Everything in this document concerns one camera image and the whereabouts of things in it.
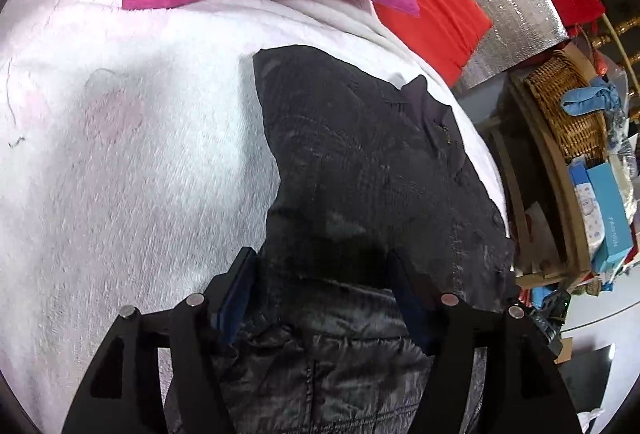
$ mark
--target white fuzzy blanket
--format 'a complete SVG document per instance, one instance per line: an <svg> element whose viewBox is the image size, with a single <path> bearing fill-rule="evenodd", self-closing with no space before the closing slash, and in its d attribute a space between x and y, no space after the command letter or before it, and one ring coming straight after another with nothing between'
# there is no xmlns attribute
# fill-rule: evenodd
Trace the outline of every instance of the white fuzzy blanket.
<svg viewBox="0 0 640 434"><path fill-rule="evenodd" d="M315 46L395 86L427 75L505 213L471 122L368 1L120 2L9 0L0 13L0 369L46 434L120 306L173 307L260 247L278 186L261 48Z"/></svg>

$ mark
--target teal box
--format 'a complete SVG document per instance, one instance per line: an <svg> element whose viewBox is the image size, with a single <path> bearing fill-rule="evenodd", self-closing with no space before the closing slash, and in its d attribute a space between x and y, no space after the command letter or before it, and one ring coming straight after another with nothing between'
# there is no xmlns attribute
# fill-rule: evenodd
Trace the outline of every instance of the teal box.
<svg viewBox="0 0 640 434"><path fill-rule="evenodd" d="M605 230L604 241L593 258L593 270L604 273L624 260L633 241L611 165L603 163L593 167L587 170L587 175L600 205Z"/></svg>

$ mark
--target silver bolt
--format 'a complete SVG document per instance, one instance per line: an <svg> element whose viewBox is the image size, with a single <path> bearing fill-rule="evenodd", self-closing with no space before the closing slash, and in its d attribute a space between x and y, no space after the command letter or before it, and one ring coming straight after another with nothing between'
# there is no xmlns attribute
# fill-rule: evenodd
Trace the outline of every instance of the silver bolt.
<svg viewBox="0 0 640 434"><path fill-rule="evenodd" d="M444 293L442 297L440 297L440 302L442 302L446 306L457 306L460 300L458 297L453 295L453 293Z"/></svg>
<svg viewBox="0 0 640 434"><path fill-rule="evenodd" d="M192 293L187 297L187 305L195 308L204 302L204 295L202 293Z"/></svg>
<svg viewBox="0 0 640 434"><path fill-rule="evenodd" d="M123 306L122 308L120 308L120 311L118 311L118 315L120 315L124 319L128 319L135 312L136 312L136 307L132 306L131 304L127 304L126 306Z"/></svg>
<svg viewBox="0 0 640 434"><path fill-rule="evenodd" d="M524 311L519 306L511 306L509 308L509 314L517 320L524 318Z"/></svg>

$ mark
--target woven basket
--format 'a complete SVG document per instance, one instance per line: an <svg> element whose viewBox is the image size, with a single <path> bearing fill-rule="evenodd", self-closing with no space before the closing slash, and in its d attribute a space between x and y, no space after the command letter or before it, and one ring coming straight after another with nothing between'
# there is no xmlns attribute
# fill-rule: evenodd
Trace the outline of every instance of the woven basket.
<svg viewBox="0 0 640 434"><path fill-rule="evenodd" d="M607 127L602 111L569 116L560 107L562 95L576 87L588 86L574 62L562 51L524 79L556 138L564 160L585 155L589 166L604 162L607 152Z"/></svg>

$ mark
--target red pillow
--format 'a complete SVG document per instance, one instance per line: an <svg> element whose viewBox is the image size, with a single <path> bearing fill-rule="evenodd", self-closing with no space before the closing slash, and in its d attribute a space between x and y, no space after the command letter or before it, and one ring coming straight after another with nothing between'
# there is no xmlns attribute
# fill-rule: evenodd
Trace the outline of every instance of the red pillow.
<svg viewBox="0 0 640 434"><path fill-rule="evenodd" d="M380 21L452 86L492 22L474 0L416 0L414 17L374 4Z"/></svg>

